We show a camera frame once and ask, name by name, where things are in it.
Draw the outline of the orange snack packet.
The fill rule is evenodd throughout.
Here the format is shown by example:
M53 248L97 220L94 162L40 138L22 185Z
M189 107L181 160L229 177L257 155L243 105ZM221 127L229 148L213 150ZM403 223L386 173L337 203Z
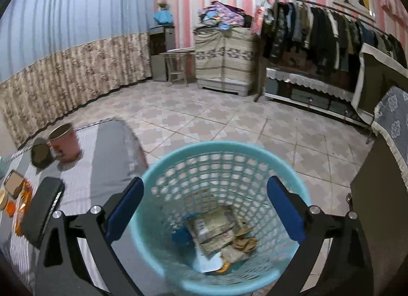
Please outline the orange snack packet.
M32 200L32 186L28 181L23 181L23 187L20 193L19 204L16 206L15 234L22 236L21 226L23 218L27 213L28 207Z

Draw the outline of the light blue plastic laundry basket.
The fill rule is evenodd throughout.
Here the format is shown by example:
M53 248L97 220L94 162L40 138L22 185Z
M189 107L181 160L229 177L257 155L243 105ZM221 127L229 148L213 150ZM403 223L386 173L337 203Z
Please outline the light blue plastic laundry basket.
M296 172L268 151L235 141L180 148L143 175L133 242L177 295L248 295L273 284L299 244L267 196L271 177L310 202Z

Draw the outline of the black ribbed foam pad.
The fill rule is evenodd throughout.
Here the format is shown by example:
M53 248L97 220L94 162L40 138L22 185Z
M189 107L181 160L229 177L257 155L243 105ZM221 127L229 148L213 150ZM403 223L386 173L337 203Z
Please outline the black ribbed foam pad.
M28 242L40 249L46 227L65 190L64 182L55 177L45 177L23 217L21 232Z

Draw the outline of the clothes rack with dark garments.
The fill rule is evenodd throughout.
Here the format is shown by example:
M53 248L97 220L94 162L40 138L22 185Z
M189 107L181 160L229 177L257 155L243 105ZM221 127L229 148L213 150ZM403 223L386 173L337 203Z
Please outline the clothes rack with dark garments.
M301 85L345 98L357 84L364 44L407 68L400 41L363 21L311 2L262 0L263 57Z

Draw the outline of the pink metal-rimmed mug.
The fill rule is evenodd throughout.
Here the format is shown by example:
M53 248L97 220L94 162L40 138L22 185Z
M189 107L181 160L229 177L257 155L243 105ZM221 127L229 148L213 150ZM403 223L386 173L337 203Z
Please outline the pink metal-rimmed mug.
M72 123L63 124L54 129L48 136L48 142L56 159L61 162L73 162L81 153Z

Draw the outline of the blue and floral curtain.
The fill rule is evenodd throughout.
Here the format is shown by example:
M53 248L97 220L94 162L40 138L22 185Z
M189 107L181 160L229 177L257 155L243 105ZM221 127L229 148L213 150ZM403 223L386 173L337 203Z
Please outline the blue and floral curtain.
M15 145L151 75L154 0L10 0L1 15L1 114Z

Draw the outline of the pile of colourful clothes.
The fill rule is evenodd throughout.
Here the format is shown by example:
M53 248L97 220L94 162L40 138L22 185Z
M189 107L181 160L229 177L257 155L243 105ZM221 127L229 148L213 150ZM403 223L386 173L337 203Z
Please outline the pile of colourful clothes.
M212 2L210 6L198 11L199 28L218 28L229 30L230 28L249 28L253 17L247 15L244 10L223 4Z

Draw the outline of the low bench with lace cover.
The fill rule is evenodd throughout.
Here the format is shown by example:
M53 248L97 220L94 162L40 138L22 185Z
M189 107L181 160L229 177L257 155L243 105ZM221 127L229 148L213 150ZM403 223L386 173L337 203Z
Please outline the low bench with lace cover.
M267 68L263 93L267 99L298 105L349 124L367 125L351 104L353 93L304 74Z

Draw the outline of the beige cloth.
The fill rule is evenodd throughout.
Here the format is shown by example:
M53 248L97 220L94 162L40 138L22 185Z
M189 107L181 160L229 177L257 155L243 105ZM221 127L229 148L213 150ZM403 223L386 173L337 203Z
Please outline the beige cloth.
M228 245L221 249L221 257L230 264L246 261L250 258L249 254L237 250L232 245Z

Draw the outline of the printed paper package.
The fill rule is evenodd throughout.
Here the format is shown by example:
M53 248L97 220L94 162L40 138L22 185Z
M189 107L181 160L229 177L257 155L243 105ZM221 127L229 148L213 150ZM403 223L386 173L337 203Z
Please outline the printed paper package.
M211 257L232 243L244 222L233 206L218 206L190 217L185 225L194 244L206 257Z

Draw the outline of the cream round lid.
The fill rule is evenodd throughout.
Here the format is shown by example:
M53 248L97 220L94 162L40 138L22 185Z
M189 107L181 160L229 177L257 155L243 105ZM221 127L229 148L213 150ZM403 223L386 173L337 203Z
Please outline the cream round lid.
M0 189L0 210L4 210L8 203L8 192L1 188Z

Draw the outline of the blue bag on dispenser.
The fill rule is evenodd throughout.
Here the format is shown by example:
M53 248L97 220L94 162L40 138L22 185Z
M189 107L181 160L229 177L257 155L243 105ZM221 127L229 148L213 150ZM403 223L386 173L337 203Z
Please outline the blue bag on dispenser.
M158 25L174 25L173 15L167 2L158 3L158 10L154 14L154 21Z

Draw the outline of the blue plastic wrapper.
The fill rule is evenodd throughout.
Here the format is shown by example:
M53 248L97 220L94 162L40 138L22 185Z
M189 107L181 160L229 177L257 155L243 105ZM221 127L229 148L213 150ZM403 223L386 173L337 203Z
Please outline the blue plastic wrapper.
M177 246L189 246L193 244L192 235L185 226L172 231L172 241Z

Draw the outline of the dark cabinet at right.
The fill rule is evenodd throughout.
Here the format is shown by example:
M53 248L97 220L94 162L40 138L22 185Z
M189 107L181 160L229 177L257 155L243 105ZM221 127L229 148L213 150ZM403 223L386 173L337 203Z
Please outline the dark cabinet at right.
M371 255L373 294L407 295L407 189L383 137L374 141L351 194Z

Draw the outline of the brown rectangular tray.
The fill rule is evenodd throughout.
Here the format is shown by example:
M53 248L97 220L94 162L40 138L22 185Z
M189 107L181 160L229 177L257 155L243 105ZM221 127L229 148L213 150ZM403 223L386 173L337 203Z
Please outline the brown rectangular tray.
M11 198L18 198L23 188L24 181L24 177L16 170L11 170L9 172L9 174L6 176L6 179L4 179L4 188L11 196Z

